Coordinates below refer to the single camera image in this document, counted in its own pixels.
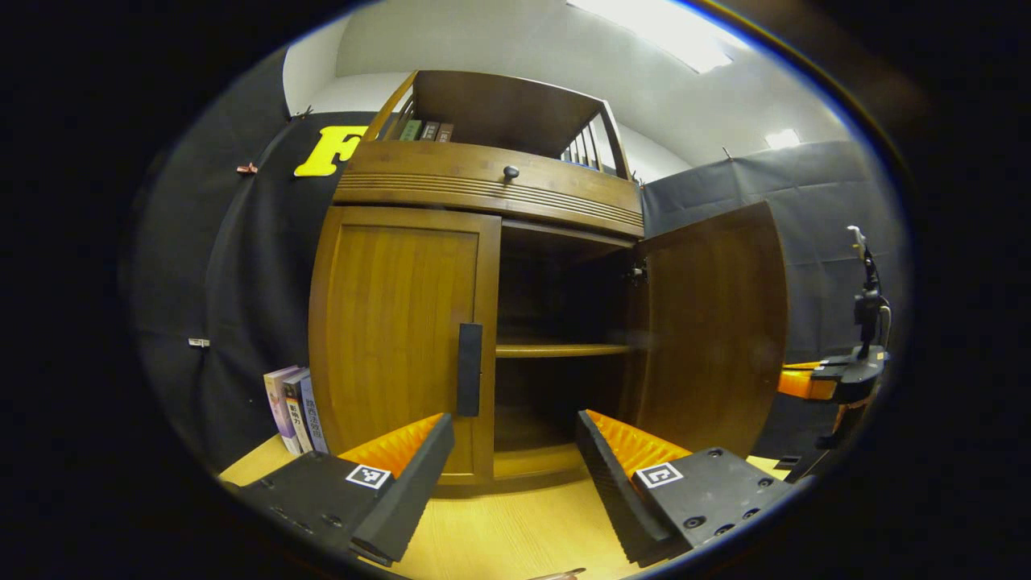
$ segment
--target wooden shelf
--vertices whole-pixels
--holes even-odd
[[[505,480],[575,472],[584,467],[576,444],[494,453],[494,479]]]
[[[498,359],[556,359],[566,356],[601,356],[626,354],[627,345],[573,345],[573,344],[505,344],[497,345]]]

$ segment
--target stack of books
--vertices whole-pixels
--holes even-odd
[[[402,141],[440,141],[451,140],[455,125],[452,123],[437,123],[427,121],[426,123],[412,118],[405,124],[398,140]]]
[[[311,389],[310,370],[295,365],[268,373],[265,394],[287,450],[294,455],[308,451],[329,453]]]

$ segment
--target open cabinet door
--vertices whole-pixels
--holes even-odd
[[[777,390],[788,336],[784,253],[769,204],[640,242],[646,362],[638,428],[745,457]]]

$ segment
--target white wall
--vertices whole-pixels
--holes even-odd
[[[282,63],[282,90],[287,106],[299,114],[311,104],[311,97],[336,77],[336,59],[340,39],[351,15],[309,33],[287,49]]]
[[[311,108],[318,112],[379,110],[383,103],[407,78],[408,74],[410,71],[354,74],[334,78],[311,96],[309,99]],[[400,109],[403,103],[404,99],[402,98],[394,110]],[[627,163],[630,165],[631,171],[637,172],[638,178],[654,181],[660,177],[691,168],[691,165],[673,155],[672,151],[630,127],[622,125],[618,121],[617,126],[623,140],[623,150],[627,156]],[[613,162],[612,155],[608,149],[608,141],[604,131],[599,129],[600,127],[596,127],[595,133],[599,136],[598,148],[601,149],[601,160],[611,167]]]

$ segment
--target wooden table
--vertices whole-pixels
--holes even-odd
[[[246,485],[293,459],[276,435],[220,477]],[[789,473],[773,470],[775,459],[747,460],[778,479]],[[590,478],[529,491],[438,496],[392,572],[418,580],[519,580],[586,568],[577,578],[608,580],[643,570],[627,561]]]

